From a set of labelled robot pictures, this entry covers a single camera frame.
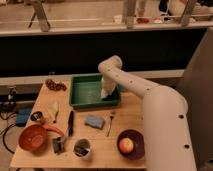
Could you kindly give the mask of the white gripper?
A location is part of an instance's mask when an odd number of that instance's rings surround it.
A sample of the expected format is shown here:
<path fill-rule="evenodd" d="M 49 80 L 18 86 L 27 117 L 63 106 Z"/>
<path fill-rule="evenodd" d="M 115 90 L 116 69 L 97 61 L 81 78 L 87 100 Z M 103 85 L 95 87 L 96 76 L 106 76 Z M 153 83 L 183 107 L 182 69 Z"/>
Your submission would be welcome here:
<path fill-rule="evenodd" d="M 114 92 L 115 88 L 116 83 L 112 79 L 103 76 L 101 79 L 101 98 L 105 99 L 110 96 Z"/>

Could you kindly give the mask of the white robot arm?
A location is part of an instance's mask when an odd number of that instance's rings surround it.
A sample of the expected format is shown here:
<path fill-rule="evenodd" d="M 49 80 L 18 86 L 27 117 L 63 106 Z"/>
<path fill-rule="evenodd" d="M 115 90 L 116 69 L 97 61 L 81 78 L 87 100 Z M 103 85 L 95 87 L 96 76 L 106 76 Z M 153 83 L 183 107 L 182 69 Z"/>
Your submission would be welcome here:
<path fill-rule="evenodd" d="M 187 121 L 188 104 L 175 89 L 122 70 L 114 55 L 98 65 L 105 83 L 116 83 L 142 99 L 147 171 L 197 171 Z"/>

